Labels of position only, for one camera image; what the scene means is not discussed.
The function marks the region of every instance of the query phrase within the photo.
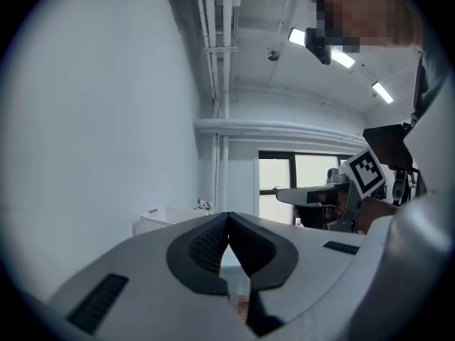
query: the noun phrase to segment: person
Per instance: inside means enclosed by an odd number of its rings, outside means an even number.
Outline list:
[[[356,39],[360,46],[415,45],[418,48],[420,58],[414,86],[414,112],[409,113],[412,124],[415,124],[426,112],[447,76],[452,74],[444,48],[425,17],[410,0],[322,0],[322,6],[332,31],[341,32],[344,38]],[[419,175],[416,195],[424,192],[424,183]],[[325,195],[320,195],[318,200],[324,204]],[[338,211],[344,211],[346,200],[347,193],[339,192]],[[356,230],[366,233],[374,220],[394,215],[397,210],[398,207],[367,197],[355,219]]]

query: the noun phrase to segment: window frame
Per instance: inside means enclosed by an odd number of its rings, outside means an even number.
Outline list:
[[[261,159],[284,159],[289,160],[289,178],[290,188],[297,188],[297,167],[296,167],[296,156],[335,156],[338,161],[338,167],[341,165],[341,160],[351,158],[347,154],[328,154],[328,153],[298,153],[295,151],[259,151],[259,162]],[[276,195],[278,190],[259,190],[259,196],[261,195]],[[294,212],[292,213],[292,225],[296,224],[296,217]]]

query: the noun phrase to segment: fluorescent light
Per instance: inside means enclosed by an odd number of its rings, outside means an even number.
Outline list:
[[[305,46],[305,32],[292,28],[291,34],[289,34],[289,42]]]
[[[385,90],[385,88],[379,83],[379,82],[376,82],[374,85],[373,85],[373,89],[381,95],[381,97],[389,104],[391,102],[393,102],[393,98],[389,95],[389,92],[387,92]]]
[[[346,68],[351,68],[355,62],[354,59],[349,57],[349,55],[341,52],[341,50],[335,47],[332,48],[332,59],[336,60],[338,63],[341,63]]]
[[[289,42],[305,46],[305,32],[292,28],[289,34]],[[341,63],[346,68],[351,68],[355,63],[354,59],[337,48],[332,48],[332,59]]]

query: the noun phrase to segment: ceiling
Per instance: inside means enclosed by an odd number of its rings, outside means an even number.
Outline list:
[[[316,13],[309,0],[242,0],[238,8],[238,52],[234,84],[239,88],[289,90],[294,96],[328,106],[345,108],[363,117],[380,105],[371,85],[379,81],[394,104],[412,99],[418,52],[415,48],[361,48],[350,54],[351,69],[337,62],[322,65],[305,47],[287,39],[292,27],[304,30]],[[281,19],[284,20],[277,35]],[[270,62],[267,54],[278,50],[281,57]]]

